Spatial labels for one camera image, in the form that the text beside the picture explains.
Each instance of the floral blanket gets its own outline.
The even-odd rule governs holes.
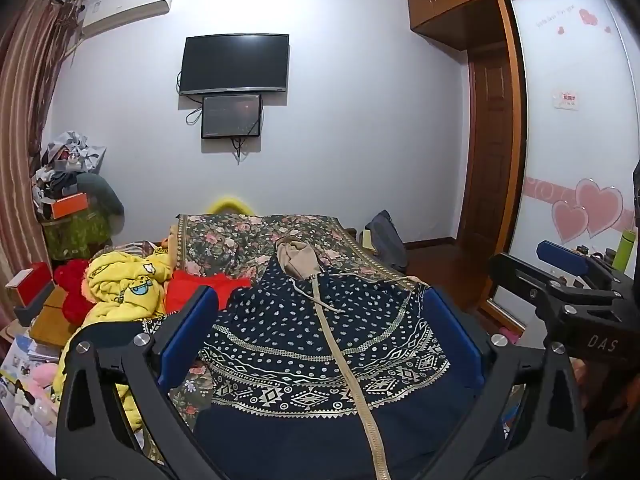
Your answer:
[[[380,280],[401,276],[369,256],[337,219],[310,215],[181,215],[177,267],[199,276],[224,272],[255,282],[263,275],[276,240],[286,235],[312,244],[323,264],[342,272]],[[198,411],[210,406],[212,388],[207,368],[195,364],[182,386],[171,391],[171,400],[191,429]]]

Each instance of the striped curtain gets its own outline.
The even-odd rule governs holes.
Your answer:
[[[31,198],[42,129],[78,0],[28,0],[0,40],[0,326],[14,318],[4,285],[33,262],[48,262]]]

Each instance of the blue pad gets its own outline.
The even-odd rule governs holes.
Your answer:
[[[582,254],[575,253],[548,240],[538,244],[536,254],[543,262],[574,276],[583,276],[589,270],[586,258]]]
[[[452,370],[456,371],[465,386],[476,391],[481,390],[484,386],[484,375],[478,348],[436,290],[425,290],[422,301],[424,319],[429,323],[433,333],[437,334],[438,342],[449,359]]]
[[[158,387],[162,392],[168,393],[171,388],[182,384],[217,318],[218,295],[208,286],[162,352],[158,377]]]

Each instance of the small red heart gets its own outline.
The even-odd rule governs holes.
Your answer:
[[[598,24],[597,17],[594,16],[593,14],[590,14],[590,12],[587,9],[580,9],[580,17],[582,18],[582,22],[585,25],[597,25]]]

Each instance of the white air conditioner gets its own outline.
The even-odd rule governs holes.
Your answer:
[[[172,0],[98,0],[89,4],[82,36],[88,38],[127,23],[166,14]]]

